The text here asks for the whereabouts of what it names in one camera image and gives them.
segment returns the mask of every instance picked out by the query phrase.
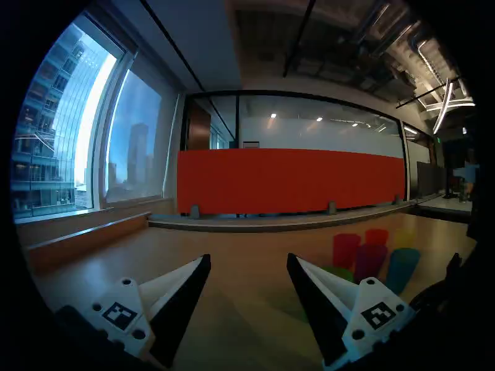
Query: window sill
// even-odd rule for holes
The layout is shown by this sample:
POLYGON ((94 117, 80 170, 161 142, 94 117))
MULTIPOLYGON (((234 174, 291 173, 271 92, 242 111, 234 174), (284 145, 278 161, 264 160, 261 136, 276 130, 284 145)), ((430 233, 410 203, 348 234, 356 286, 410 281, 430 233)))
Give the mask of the window sill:
POLYGON ((56 219, 68 219, 68 218, 78 218, 90 213, 107 213, 111 210, 115 210, 118 208, 133 208, 133 207, 138 207, 141 205, 146 205, 146 204, 151 204, 155 202, 163 202, 166 200, 171 200, 171 198, 154 198, 153 200, 145 200, 141 202, 136 202, 132 204, 126 204, 126 205, 121 205, 121 206, 115 206, 115 207, 108 207, 104 209, 96 209, 96 208, 91 208, 91 209, 86 209, 86 210, 77 210, 77 211, 69 211, 67 213, 60 213, 60 214, 51 214, 51 215, 42 215, 42 216, 33 216, 30 218, 22 218, 18 220, 14 220, 14 224, 17 225, 23 225, 23 224, 31 224, 31 223, 42 223, 42 222, 48 222, 56 219))

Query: blue cup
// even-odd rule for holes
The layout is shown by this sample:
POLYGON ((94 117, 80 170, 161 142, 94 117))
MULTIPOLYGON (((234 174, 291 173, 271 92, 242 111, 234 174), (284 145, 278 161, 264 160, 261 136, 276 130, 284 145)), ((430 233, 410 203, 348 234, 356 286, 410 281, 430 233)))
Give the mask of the blue cup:
POLYGON ((399 295, 413 275, 420 256, 420 252, 415 249, 394 250, 390 256, 390 265, 385 286, 394 294, 399 295))

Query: red cup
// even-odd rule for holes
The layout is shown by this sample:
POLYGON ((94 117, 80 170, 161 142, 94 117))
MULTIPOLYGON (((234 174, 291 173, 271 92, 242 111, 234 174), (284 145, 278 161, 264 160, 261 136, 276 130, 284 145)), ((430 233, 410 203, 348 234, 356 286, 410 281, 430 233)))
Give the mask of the red cup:
POLYGON ((386 257, 387 247, 385 245, 364 244, 359 246, 356 251, 354 281, 359 284, 362 279, 378 277, 386 257))
POLYGON ((356 259, 356 250, 361 236, 353 233, 341 233, 334 236, 334 266, 349 269, 356 259))
POLYGON ((389 239, 386 229, 368 229, 364 235, 364 243, 367 245, 387 245, 389 239))

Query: red partition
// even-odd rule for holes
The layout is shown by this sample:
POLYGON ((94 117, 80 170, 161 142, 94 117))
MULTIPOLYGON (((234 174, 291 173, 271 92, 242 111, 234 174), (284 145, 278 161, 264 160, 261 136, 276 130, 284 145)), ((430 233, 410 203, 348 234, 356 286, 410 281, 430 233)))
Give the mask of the red partition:
POLYGON ((404 160, 363 153, 231 149, 181 151, 180 213, 294 213, 390 202, 404 197, 404 160))

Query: ceiling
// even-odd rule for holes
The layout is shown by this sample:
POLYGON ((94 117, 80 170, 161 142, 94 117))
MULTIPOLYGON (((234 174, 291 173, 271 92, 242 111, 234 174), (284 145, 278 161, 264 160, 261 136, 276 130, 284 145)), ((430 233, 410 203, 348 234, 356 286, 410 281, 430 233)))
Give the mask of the ceiling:
MULTIPOLYGON (((111 1, 112 11, 156 51, 185 90, 201 91, 140 1, 111 1)), ((311 0, 147 2, 207 91, 241 89, 246 71, 259 69, 263 78, 267 70, 276 77, 286 72, 358 89, 394 110, 397 102, 458 76, 442 46, 402 0, 316 0, 304 27, 311 0)), ((460 82, 453 85, 452 99, 468 96, 460 82)), ((427 111, 425 105, 441 105, 445 92, 439 88, 410 103, 421 112, 418 120, 433 126, 439 109, 427 111)), ((234 132, 233 99, 212 102, 234 132)))
MULTIPOLYGON (((241 58, 271 65, 280 75, 294 52, 289 74, 350 85, 395 103, 458 74, 400 0, 316 0, 296 48, 308 0, 231 2, 241 58)), ((438 90, 422 102, 441 102, 442 94, 438 90)), ((460 86, 454 94, 463 98, 460 86)))

